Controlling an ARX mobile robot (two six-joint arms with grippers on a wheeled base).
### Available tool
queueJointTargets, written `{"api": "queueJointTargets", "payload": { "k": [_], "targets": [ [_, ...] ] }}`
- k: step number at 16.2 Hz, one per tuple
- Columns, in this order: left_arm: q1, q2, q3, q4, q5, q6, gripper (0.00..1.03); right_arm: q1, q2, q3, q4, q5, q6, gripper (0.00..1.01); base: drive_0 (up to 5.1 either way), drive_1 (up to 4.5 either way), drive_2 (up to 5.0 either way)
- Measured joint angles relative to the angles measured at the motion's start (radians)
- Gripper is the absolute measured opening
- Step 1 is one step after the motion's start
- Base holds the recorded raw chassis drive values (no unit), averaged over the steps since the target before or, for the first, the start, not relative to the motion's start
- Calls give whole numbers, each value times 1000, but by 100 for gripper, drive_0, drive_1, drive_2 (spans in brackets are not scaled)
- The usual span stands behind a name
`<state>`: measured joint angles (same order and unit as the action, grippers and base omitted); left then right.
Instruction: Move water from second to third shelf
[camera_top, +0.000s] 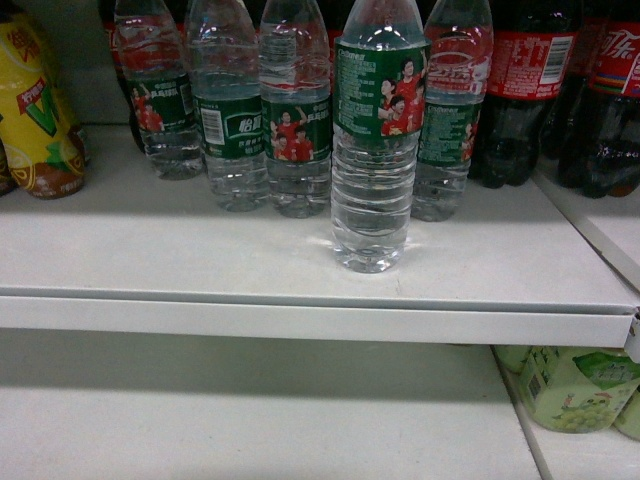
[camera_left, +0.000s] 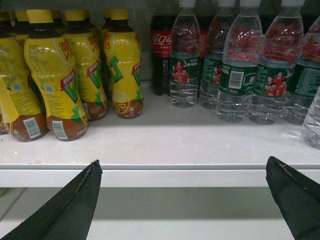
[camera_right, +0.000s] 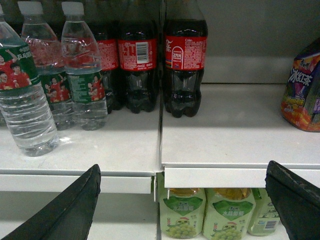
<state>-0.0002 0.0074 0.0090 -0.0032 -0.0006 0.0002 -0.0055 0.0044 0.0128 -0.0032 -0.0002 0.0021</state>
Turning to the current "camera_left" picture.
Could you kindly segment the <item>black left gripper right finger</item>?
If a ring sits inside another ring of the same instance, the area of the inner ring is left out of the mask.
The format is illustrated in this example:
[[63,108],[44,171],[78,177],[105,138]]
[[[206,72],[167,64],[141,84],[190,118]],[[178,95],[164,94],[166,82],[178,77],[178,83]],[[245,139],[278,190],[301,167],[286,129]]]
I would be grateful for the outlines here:
[[271,156],[266,181],[295,240],[320,238],[320,184]]

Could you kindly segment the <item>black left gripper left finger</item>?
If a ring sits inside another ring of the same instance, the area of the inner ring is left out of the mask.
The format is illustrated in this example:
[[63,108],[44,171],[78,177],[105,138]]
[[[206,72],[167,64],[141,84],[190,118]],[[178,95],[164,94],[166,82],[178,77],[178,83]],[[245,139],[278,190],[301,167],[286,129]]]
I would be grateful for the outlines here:
[[85,240],[102,179],[98,160],[90,163],[3,240]]

